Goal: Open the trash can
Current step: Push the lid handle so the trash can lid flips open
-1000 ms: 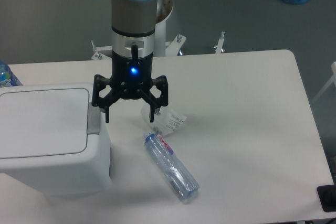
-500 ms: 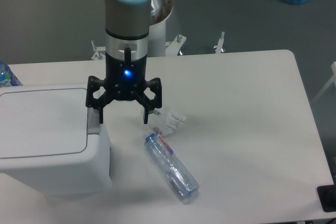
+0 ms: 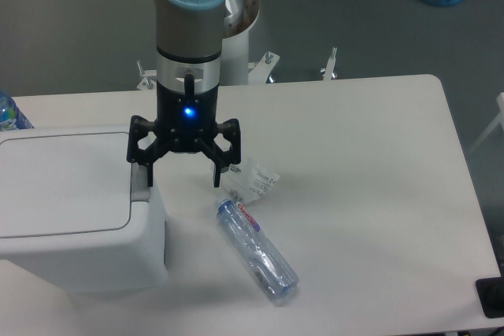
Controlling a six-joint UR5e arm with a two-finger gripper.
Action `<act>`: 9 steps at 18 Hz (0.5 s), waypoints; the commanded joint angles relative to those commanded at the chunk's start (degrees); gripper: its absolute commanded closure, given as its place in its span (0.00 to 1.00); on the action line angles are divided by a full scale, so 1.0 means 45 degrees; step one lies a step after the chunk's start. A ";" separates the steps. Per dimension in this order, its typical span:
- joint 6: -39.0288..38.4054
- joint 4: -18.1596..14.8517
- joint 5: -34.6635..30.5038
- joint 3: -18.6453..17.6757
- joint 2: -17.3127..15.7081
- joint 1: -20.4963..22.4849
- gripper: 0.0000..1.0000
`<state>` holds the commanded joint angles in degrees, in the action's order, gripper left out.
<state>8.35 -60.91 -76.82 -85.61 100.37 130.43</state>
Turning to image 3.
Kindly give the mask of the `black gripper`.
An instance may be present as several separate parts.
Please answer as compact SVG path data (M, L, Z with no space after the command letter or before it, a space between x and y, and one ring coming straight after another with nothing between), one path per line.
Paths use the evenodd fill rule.
M147 170L147 186L154 185L154 163L168 152L203 154L214 163L213 186L219 187L221 173L241 162L241 130L236 118L217 124L218 88L188 97L163 86L157 87L157 119L131 118L128 132L127 161ZM146 148L139 142L152 132L154 141ZM215 138L229 142L223 151Z

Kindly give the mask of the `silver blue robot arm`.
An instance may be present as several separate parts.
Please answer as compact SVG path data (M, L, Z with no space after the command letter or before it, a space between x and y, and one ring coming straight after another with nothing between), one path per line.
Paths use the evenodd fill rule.
M154 0L157 118L131 118L127 160L154 184L154 163L173 153L203 153L221 173L241 161L237 119L216 121L225 0Z

